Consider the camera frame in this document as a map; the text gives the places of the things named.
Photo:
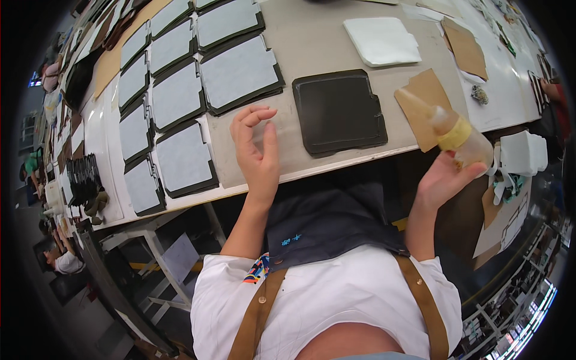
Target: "glue bottle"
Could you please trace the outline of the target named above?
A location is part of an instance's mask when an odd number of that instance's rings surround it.
[[[459,168],[483,162],[487,168],[494,162],[494,148],[482,133],[455,111],[434,106],[429,112],[430,123],[441,150],[455,152],[454,161]]]

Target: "yellow tape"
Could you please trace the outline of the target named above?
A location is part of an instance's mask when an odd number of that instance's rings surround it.
[[[438,137],[438,146],[442,150],[454,150],[468,139],[471,131],[470,123],[459,117],[452,130]]]

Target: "brown leather strap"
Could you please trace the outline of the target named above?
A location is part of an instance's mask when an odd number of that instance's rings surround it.
[[[436,307],[430,289],[420,276],[418,269],[410,258],[395,255],[398,266],[408,283],[408,287],[422,312],[424,323],[428,329],[430,342],[430,360],[448,359],[448,336],[446,327]],[[278,270],[268,275],[262,285],[256,291],[252,301],[246,309],[228,360],[253,360],[260,338],[264,332],[264,326],[268,315],[276,300],[280,285],[288,269]]]
[[[286,271],[288,269],[278,270],[268,275],[254,294],[232,344],[228,360],[254,359],[266,320],[268,320]]]
[[[412,263],[409,257],[394,255],[398,266],[404,274],[404,279],[416,300],[422,317],[428,329],[428,340],[430,342],[430,360],[448,359],[448,336],[446,327],[434,302],[434,298],[428,289],[428,285],[420,276],[418,269]]]

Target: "wrist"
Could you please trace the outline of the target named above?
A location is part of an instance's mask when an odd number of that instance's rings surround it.
[[[410,214],[414,213],[418,217],[432,217],[436,219],[436,215],[438,213],[438,207],[431,204],[430,201],[426,199],[422,193],[416,193],[416,198],[414,199],[414,203],[412,204],[412,209],[410,210]]]
[[[244,208],[256,214],[268,214],[268,210],[272,206],[274,200],[263,200],[253,196],[250,191],[244,200]]]

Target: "hand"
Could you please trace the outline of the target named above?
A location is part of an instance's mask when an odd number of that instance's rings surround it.
[[[483,162],[475,162],[458,170],[454,153],[443,151],[420,180],[415,204],[425,210],[437,211],[486,169]]]
[[[552,101],[560,101],[560,94],[558,93],[558,89],[556,88],[555,84],[550,84],[544,78],[540,78],[540,85],[542,86],[542,90],[548,95],[550,100]]]
[[[267,122],[264,127],[264,154],[252,141],[252,127],[276,115],[276,109],[248,106],[242,109],[230,124],[230,134],[236,145],[236,161],[248,184],[248,195],[258,205],[270,207],[280,179],[276,127]]]

